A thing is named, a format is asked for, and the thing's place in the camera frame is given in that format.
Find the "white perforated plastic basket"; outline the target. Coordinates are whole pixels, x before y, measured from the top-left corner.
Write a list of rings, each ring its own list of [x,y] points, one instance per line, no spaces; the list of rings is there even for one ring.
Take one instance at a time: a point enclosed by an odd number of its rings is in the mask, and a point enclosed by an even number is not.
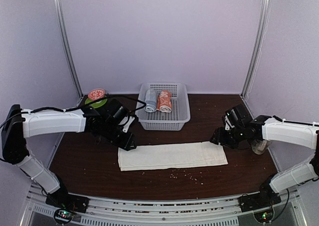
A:
[[[171,93],[172,111],[148,113],[144,109],[136,115],[145,130],[179,131],[190,120],[190,107],[186,85],[182,83],[143,83],[138,99],[145,101],[146,92],[153,89],[158,95],[167,90]]]

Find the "orange bunny pattern towel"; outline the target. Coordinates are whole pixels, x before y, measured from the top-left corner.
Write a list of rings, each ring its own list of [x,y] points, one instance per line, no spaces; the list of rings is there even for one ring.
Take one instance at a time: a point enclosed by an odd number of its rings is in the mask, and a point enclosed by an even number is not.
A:
[[[171,113],[172,103],[171,103],[171,93],[167,90],[161,91],[158,96],[157,110],[162,113]]]

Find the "cream white towel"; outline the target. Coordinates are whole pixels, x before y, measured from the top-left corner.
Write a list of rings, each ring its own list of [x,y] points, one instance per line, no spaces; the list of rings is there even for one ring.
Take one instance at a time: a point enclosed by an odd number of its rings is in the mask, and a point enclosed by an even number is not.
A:
[[[121,171],[195,168],[227,165],[224,149],[209,141],[181,144],[143,145],[118,150]]]

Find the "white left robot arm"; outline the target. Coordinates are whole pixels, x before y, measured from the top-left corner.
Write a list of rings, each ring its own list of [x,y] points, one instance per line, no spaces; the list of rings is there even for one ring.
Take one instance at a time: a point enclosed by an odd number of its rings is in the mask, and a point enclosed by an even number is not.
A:
[[[67,208],[72,198],[63,188],[62,181],[27,149],[26,140],[52,133],[89,132],[105,138],[120,149],[130,151],[137,147],[134,135],[128,131],[134,120],[131,112],[117,99],[111,99],[97,108],[85,104],[71,109],[43,107],[23,110],[20,105],[13,105],[0,126],[2,158],[17,166],[46,193],[52,195],[59,207]]]

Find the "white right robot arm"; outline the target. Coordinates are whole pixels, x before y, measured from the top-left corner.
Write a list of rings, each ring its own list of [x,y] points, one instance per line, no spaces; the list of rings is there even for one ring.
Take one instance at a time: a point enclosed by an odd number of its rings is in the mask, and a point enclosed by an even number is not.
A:
[[[319,178],[319,125],[318,123],[295,122],[277,116],[259,115],[252,118],[242,105],[227,110],[222,117],[223,126],[218,127],[210,142],[238,148],[240,142],[246,141],[256,154],[263,154],[271,141],[291,143],[312,149],[314,155],[307,160],[270,177],[261,192],[256,195],[259,206],[267,206],[275,194],[295,185],[304,184]]]

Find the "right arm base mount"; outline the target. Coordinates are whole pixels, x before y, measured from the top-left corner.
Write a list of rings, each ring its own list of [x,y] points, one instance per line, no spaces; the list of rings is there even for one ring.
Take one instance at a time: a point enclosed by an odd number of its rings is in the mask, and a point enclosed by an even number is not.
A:
[[[281,202],[278,193],[270,187],[269,182],[261,184],[258,193],[243,194],[238,198],[241,212],[254,212],[254,218],[262,224],[270,223],[275,218],[273,206]]]

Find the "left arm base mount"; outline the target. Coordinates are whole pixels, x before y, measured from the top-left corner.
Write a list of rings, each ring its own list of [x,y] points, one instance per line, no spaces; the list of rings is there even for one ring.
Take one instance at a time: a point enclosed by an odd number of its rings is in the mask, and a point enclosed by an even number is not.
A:
[[[64,226],[70,223],[77,213],[87,211],[89,198],[70,194],[65,186],[51,194],[44,189],[41,192],[46,196],[45,203],[57,208],[53,213],[53,219],[58,225]]]

